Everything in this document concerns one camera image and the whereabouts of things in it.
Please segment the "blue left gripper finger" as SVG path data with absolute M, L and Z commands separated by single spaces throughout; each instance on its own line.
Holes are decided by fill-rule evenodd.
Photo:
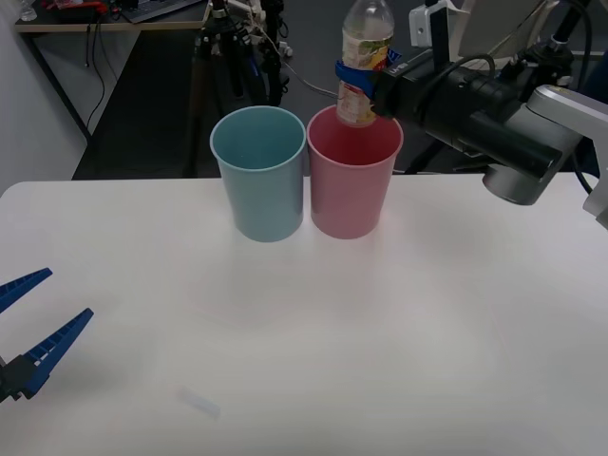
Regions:
M 1 401 L 35 396 L 93 315 L 91 309 L 84 309 L 32 349 L 2 366 Z
M 49 268 L 21 276 L 0 286 L 0 313 L 52 275 Z

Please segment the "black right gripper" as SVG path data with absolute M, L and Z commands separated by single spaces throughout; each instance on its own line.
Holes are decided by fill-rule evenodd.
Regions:
M 379 116 L 422 128 L 449 128 L 449 79 L 439 78 L 447 64 L 436 69 L 431 48 L 402 57 L 389 47 L 387 62 L 393 64 L 381 71 L 352 68 L 338 60 L 335 75 L 371 99 L 372 110 Z

